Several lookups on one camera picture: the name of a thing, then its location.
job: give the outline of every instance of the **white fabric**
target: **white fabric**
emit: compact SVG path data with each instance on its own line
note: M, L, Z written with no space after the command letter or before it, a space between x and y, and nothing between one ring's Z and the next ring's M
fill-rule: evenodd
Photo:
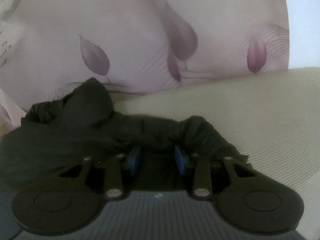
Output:
M151 0L4 0L0 18L1 88L25 109L90 77L126 93L177 84Z
M298 232L320 239L320 69L270 72L115 104L125 114L200 115L253 167L303 198Z
M320 0L287 0L289 68L320 67Z
M182 84L288 68L285 0L154 0L154 3L178 62Z
M25 115L26 113L0 89L0 139L19 127L20 120Z

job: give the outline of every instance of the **ribbed plastic surface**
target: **ribbed plastic surface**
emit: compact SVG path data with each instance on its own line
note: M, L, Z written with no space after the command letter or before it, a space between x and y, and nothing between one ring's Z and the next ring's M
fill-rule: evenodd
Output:
M298 233L253 236L221 220L211 204L186 192L133 192L108 203L101 215L75 233L43 237L21 233L15 240L304 240Z
M320 69L270 72L119 102L125 114L183 120L200 115L249 155L253 167L296 190L305 203L298 227L320 239Z

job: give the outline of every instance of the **pink flower petal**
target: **pink flower petal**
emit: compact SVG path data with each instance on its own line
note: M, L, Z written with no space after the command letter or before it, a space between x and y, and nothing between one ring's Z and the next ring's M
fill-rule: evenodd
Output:
M167 4L163 13L164 30L171 50L179 60L190 58L198 47L195 30Z
M262 40L252 36L249 42L247 64L248 69L253 73L258 73L267 61L267 49Z
M85 65L93 72L101 76L108 74L110 61L103 49L86 40L80 35L81 55Z

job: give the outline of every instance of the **beige fabric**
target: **beige fabric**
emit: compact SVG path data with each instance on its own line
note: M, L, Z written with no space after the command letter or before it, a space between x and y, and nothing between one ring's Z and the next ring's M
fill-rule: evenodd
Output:
M260 172L295 189L298 231L320 238L320 69L246 76L118 102L117 111L177 120L201 115Z

